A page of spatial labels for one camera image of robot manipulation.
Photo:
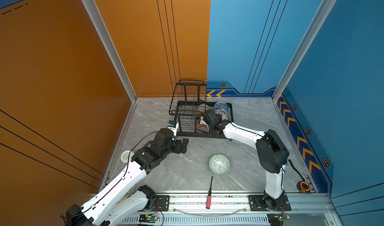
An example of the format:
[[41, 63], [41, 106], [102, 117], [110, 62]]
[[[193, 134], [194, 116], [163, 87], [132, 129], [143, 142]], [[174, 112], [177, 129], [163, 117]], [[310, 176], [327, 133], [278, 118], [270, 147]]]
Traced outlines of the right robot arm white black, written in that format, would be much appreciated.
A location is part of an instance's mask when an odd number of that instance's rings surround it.
[[269, 211], [283, 210], [288, 204], [283, 180], [289, 151], [279, 135], [273, 131], [256, 131], [241, 127], [208, 110], [202, 114], [210, 129], [218, 131], [229, 140], [235, 140], [255, 149], [261, 166], [266, 171], [263, 195], [264, 207]]

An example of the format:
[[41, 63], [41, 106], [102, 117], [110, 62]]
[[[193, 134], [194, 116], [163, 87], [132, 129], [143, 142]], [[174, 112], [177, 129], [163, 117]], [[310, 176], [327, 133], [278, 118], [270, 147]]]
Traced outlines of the beige brown patterned bowl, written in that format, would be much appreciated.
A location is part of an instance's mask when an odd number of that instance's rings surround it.
[[198, 113], [203, 113], [203, 112], [208, 111], [210, 109], [211, 109], [210, 106], [208, 106], [207, 104], [200, 104], [197, 106], [196, 111]]

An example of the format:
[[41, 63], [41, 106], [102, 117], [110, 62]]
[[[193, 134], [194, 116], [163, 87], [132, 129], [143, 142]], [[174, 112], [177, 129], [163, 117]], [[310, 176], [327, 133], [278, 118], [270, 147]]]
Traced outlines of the green white patterned bowl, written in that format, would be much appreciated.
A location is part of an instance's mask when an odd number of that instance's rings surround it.
[[222, 176], [230, 171], [231, 163], [226, 156], [216, 154], [210, 158], [209, 168], [213, 174]]

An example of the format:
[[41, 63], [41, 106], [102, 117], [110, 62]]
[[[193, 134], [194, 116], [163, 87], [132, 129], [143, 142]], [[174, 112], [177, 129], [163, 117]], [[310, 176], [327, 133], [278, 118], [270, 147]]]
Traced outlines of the blue triangle patterned bowl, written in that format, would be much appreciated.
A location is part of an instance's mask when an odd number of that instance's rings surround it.
[[224, 111], [224, 112], [229, 112], [230, 111], [229, 105], [227, 103], [225, 103], [225, 102], [216, 102], [214, 104], [214, 109], [221, 110], [221, 111]]

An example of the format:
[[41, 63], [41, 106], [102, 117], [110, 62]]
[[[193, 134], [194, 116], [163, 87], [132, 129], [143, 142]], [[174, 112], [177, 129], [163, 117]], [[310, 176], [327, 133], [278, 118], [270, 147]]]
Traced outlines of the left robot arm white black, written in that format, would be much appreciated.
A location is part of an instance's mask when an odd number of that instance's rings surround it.
[[184, 154], [189, 139], [177, 139], [177, 129], [168, 127], [155, 132], [155, 137], [137, 149], [125, 168], [98, 194], [81, 206], [71, 206], [61, 215], [66, 226], [117, 226], [138, 211], [155, 207], [156, 192], [141, 186], [131, 196], [125, 195], [144, 179], [169, 154]]

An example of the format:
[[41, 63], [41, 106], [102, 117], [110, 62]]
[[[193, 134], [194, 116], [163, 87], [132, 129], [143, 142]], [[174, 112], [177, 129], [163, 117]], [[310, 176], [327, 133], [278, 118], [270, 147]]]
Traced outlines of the white maroon patterned bowl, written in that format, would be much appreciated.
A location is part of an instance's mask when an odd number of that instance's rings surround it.
[[224, 120], [226, 120], [226, 121], [230, 120], [230, 115], [229, 115], [229, 113], [227, 111], [222, 111], [220, 109], [217, 109], [216, 114], [221, 115], [223, 121]]

